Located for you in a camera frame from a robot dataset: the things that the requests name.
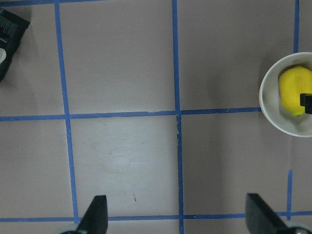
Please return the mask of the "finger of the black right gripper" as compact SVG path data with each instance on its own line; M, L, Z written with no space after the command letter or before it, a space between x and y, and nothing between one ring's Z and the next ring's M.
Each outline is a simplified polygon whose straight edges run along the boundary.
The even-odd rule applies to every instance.
M312 114L312 94L300 94L300 106L304 107L305 114Z

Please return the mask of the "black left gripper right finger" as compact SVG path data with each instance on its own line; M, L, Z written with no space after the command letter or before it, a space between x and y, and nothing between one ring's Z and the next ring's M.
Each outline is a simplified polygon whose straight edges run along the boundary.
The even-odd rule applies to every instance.
M287 225L256 193L246 195L245 221L251 234L282 234L288 229Z

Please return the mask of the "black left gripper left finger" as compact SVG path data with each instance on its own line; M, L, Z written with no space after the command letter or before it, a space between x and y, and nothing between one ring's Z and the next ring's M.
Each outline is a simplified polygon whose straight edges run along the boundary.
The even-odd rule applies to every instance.
M106 195L93 198L81 222L76 228L78 234L105 234L108 229L108 208Z

